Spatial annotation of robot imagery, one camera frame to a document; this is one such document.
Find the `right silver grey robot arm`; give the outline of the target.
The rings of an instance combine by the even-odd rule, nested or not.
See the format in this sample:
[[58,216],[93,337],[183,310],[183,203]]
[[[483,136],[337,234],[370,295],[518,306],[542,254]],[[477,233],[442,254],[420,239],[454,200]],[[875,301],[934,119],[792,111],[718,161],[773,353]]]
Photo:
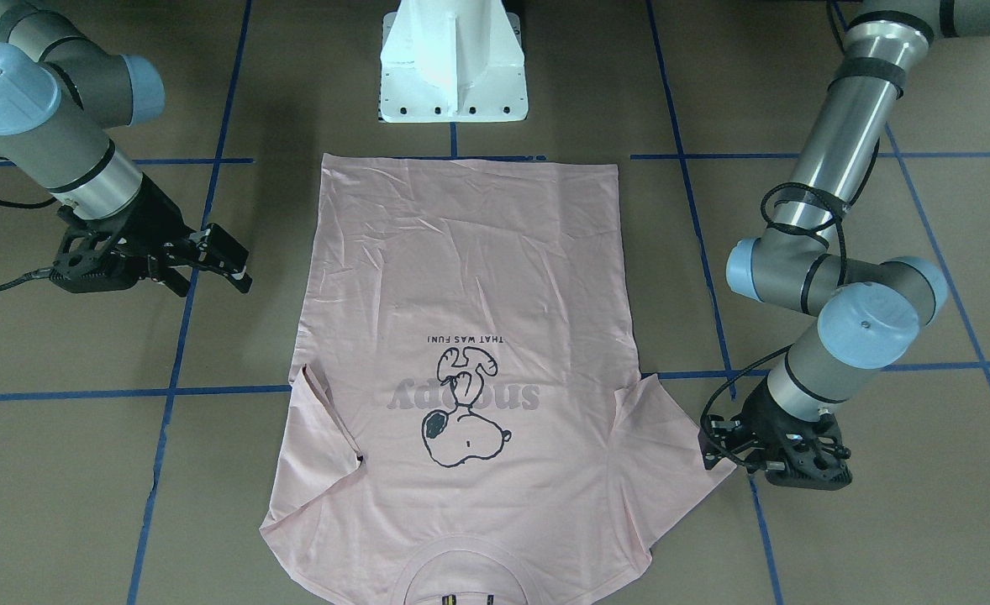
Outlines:
[[0,1],[0,162],[49,192],[67,224],[53,264],[0,292],[41,279],[68,292],[111,292],[148,279],[184,297],[184,266],[250,290],[248,250],[218,224],[187,226],[108,135],[157,118],[165,100],[148,59],[108,53],[40,1]]

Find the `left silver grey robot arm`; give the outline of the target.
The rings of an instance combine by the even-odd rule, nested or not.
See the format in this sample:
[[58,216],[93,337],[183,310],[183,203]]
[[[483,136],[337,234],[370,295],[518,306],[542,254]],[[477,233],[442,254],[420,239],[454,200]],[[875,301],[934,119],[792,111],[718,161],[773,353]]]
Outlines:
[[730,290],[814,318],[733,418],[700,414],[706,470],[730,462],[780,487],[852,482],[835,413],[902,357],[947,303],[923,258],[852,260],[844,222],[911,70],[938,39],[990,37],[990,1],[866,1],[840,37],[842,58],[792,175],[761,199],[766,227],[726,263]]

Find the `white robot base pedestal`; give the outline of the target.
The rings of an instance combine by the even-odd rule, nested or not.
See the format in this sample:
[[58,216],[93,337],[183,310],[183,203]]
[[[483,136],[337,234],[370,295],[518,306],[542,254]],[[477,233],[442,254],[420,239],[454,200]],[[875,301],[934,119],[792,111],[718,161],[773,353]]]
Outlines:
[[518,1],[399,3],[382,19],[380,120],[525,120],[523,14]]

